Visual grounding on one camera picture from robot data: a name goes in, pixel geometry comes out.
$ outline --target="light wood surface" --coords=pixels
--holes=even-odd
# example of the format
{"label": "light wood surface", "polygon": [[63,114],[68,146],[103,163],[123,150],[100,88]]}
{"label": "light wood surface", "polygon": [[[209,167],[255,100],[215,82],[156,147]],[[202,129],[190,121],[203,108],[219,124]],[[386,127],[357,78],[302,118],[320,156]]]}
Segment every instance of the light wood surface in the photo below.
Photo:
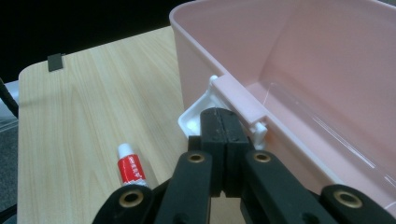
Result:
{"label": "light wood surface", "polygon": [[[155,188],[187,139],[170,27],[63,56],[20,75],[18,223],[91,223],[120,184],[130,143]],[[211,223],[242,223],[238,200],[212,200]]]}

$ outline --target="plastic bin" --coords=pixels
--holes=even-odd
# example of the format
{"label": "plastic bin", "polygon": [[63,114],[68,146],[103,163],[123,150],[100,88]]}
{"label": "plastic bin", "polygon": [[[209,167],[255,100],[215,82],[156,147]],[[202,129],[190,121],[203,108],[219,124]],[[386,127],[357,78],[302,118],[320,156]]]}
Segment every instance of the plastic bin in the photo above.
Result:
{"label": "plastic bin", "polygon": [[268,130],[265,150],[308,189],[346,184],[396,217],[395,7],[365,0],[196,1],[175,8],[170,20],[186,109],[219,76],[207,93],[241,117],[258,112],[244,124]]}

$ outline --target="small tube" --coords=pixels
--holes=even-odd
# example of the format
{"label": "small tube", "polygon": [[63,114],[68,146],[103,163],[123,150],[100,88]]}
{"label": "small tube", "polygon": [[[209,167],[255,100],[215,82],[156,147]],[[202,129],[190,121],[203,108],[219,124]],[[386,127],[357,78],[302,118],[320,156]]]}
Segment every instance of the small tube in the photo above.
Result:
{"label": "small tube", "polygon": [[139,157],[134,154],[129,144],[119,146],[119,158],[118,166],[123,185],[136,184],[148,187]]}

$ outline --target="black background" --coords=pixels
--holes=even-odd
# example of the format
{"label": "black background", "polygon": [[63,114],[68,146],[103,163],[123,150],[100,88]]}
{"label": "black background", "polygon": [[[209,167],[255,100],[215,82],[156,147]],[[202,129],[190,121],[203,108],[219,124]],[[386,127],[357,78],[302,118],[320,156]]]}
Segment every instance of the black background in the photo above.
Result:
{"label": "black background", "polygon": [[13,1],[0,9],[0,78],[55,53],[72,53],[169,25],[170,11],[188,1]]}

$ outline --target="white tube cap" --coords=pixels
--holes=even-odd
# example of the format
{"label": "white tube cap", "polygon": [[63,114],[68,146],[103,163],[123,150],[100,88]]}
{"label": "white tube cap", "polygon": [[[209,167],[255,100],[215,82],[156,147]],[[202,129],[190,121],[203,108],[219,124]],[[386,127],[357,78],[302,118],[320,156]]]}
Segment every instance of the white tube cap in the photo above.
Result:
{"label": "white tube cap", "polygon": [[132,147],[128,143],[123,143],[119,146],[119,159],[134,154]]}

